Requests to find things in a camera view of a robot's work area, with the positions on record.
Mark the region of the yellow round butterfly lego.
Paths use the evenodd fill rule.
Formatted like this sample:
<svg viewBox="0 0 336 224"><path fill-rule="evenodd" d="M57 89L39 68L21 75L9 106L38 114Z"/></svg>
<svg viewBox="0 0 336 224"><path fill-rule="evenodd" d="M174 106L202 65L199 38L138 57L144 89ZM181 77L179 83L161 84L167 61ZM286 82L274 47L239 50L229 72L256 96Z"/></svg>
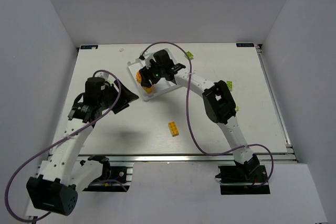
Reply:
<svg viewBox="0 0 336 224"><path fill-rule="evenodd" d="M140 74L139 71L136 73L136 80L137 80L137 82L138 82L139 84L141 84L141 82L142 82L142 77L141 77L141 74Z"/></svg>

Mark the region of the yellow sloped printed lego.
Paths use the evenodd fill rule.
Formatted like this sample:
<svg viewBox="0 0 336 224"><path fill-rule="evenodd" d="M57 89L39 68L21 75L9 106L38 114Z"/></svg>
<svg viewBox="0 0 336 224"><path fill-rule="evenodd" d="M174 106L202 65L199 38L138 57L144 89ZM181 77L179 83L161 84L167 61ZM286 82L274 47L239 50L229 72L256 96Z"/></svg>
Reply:
<svg viewBox="0 0 336 224"><path fill-rule="evenodd" d="M146 91L147 94L150 94L150 93L153 92L153 88L154 88L154 86L151 86L150 88L144 87L144 90Z"/></svg>

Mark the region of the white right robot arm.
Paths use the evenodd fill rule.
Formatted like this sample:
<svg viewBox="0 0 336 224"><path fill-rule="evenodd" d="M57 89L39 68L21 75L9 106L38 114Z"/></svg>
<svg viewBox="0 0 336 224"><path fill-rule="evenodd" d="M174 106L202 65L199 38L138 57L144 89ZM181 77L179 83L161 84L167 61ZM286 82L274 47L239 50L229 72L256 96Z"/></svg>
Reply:
<svg viewBox="0 0 336 224"><path fill-rule="evenodd" d="M190 123L190 92L194 92L203 99L205 113L224 134L233 154L235 165L246 177L250 177L258 168L260 162L248 146L239 127L236 117L236 103L226 82L223 80L217 82L206 80L192 73L192 66L189 70L186 70L185 65L173 61L168 49L152 54L141 54L140 59L145 62L145 66L139 70L141 86L149 88L164 78L168 82L187 88L187 125L196 148L207 156L220 156L220 153L205 152L196 141Z"/></svg>

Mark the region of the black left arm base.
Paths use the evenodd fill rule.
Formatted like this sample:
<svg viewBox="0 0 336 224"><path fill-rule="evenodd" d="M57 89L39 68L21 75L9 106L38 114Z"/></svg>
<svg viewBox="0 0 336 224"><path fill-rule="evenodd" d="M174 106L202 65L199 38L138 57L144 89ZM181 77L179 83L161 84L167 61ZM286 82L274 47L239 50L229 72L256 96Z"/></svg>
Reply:
<svg viewBox="0 0 336 224"><path fill-rule="evenodd" d="M126 193L132 181L133 167L128 165L111 165L109 159L102 155L92 155L87 161L102 165L100 177L94 179L84 191L89 192L123 192Z"/></svg>

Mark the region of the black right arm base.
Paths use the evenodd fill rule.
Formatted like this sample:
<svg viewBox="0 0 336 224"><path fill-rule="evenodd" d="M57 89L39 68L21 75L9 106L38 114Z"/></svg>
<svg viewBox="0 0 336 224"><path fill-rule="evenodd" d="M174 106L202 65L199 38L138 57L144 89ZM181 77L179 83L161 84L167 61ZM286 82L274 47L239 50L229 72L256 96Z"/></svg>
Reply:
<svg viewBox="0 0 336 224"><path fill-rule="evenodd" d="M267 171L260 165L250 177L236 166L219 166L215 180L220 184L221 195L269 195Z"/></svg>

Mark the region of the yellow 2x4 lego brick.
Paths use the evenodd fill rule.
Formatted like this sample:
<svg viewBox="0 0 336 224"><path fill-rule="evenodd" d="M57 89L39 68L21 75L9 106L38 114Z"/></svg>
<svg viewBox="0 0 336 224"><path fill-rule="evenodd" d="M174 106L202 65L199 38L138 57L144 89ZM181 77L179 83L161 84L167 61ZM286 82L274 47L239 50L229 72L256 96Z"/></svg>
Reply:
<svg viewBox="0 0 336 224"><path fill-rule="evenodd" d="M179 130L178 130L177 125L174 121L169 122L168 127L169 127L170 133L173 137L176 137L176 136L179 135Z"/></svg>

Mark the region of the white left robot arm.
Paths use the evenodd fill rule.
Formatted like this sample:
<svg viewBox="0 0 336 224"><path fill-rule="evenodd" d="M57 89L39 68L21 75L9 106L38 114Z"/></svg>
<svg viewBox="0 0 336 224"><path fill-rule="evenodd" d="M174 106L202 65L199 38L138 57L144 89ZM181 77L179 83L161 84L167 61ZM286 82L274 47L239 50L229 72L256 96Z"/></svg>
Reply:
<svg viewBox="0 0 336 224"><path fill-rule="evenodd" d="M75 173L72 170L103 112L110 109L117 114L138 98L118 80L110 84L102 77L87 79L85 91L75 98L68 114L64 131L66 141L56 146L38 177L31 177L26 184L36 209L68 216L73 212L80 192L91 183L104 184L112 179L109 159L102 155L90 156L81 162Z"/></svg>

